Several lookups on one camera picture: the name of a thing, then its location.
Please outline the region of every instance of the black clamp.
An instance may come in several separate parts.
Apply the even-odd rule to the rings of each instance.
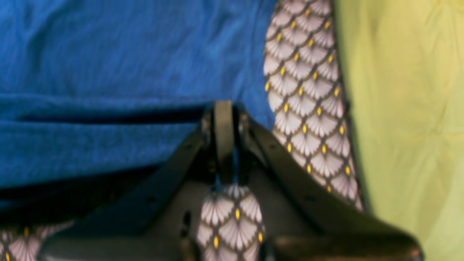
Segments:
[[[42,261],[201,260],[201,203],[219,175],[260,202],[260,260],[420,261],[414,237],[328,194],[242,105],[216,102],[172,157],[117,204],[43,245]]]

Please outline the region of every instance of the blue fabric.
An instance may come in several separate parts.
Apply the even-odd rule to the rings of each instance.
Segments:
[[[268,0],[0,0],[0,189],[165,161],[218,99],[274,121]],[[119,119],[144,117],[143,124]]]

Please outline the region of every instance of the scale pattern fabric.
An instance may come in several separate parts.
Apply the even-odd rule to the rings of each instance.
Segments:
[[[268,29],[265,89],[274,133],[321,186],[362,209],[345,121],[329,0],[283,0]],[[197,240],[207,261],[256,259],[265,228],[256,198],[237,185],[205,200]],[[33,261],[43,240],[69,223],[0,233],[0,260]]]

